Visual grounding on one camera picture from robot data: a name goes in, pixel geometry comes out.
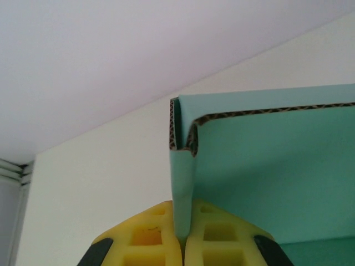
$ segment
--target teal cardboard box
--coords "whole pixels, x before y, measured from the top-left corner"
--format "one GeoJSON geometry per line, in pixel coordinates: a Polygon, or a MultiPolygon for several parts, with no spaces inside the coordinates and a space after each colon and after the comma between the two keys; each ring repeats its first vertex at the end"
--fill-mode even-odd
{"type": "Polygon", "coordinates": [[[201,198],[270,232],[295,265],[355,265],[355,84],[171,100],[177,237],[201,198]]]}

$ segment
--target white ceiling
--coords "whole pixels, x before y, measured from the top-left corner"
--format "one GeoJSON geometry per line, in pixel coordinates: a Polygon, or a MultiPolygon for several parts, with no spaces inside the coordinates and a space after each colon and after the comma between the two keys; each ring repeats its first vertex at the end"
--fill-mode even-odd
{"type": "Polygon", "coordinates": [[[353,4],[3,1],[0,158],[26,163],[38,152],[349,13],[353,4]]]}

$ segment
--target cardboard flap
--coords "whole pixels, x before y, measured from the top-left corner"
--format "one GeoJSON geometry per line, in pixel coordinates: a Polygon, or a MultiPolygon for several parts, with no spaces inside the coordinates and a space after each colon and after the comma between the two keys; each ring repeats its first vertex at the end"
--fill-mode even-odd
{"type": "Polygon", "coordinates": [[[171,101],[175,233],[202,198],[280,243],[355,236],[355,84],[171,101]]]}

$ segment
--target corrugated cardboard edge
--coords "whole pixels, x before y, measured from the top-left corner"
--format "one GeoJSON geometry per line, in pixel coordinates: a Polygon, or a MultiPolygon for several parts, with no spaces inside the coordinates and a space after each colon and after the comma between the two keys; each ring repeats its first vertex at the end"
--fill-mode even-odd
{"type": "Polygon", "coordinates": [[[302,110],[312,110],[312,109],[325,109],[325,108],[338,108],[338,107],[351,107],[355,106],[355,103],[336,103],[336,104],[318,104],[318,105],[307,105],[307,106],[297,106],[297,107],[285,107],[285,108],[272,108],[272,109],[259,109],[259,110],[249,110],[249,111],[235,111],[235,112],[221,112],[217,114],[207,114],[195,119],[190,126],[189,134],[187,136],[186,145],[183,147],[178,147],[178,132],[177,123],[181,121],[175,121],[175,106],[178,102],[178,98],[170,100],[170,126],[169,126],[169,149],[171,151],[190,151],[191,155],[195,157],[199,149],[199,139],[197,133],[197,126],[203,126],[207,122],[215,119],[231,118],[237,116],[245,115],[261,115],[270,114],[275,112],[290,112],[290,111],[302,111],[302,110]]]}

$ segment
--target black rubber pad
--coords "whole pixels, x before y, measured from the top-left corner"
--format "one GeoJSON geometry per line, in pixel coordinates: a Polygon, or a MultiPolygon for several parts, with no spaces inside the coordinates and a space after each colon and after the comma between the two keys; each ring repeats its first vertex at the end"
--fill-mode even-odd
{"type": "Polygon", "coordinates": [[[254,241],[267,266],[294,266],[275,241],[264,236],[255,236],[254,241]]]}
{"type": "Polygon", "coordinates": [[[113,239],[105,238],[91,245],[78,266],[101,266],[112,243],[113,239]]]}

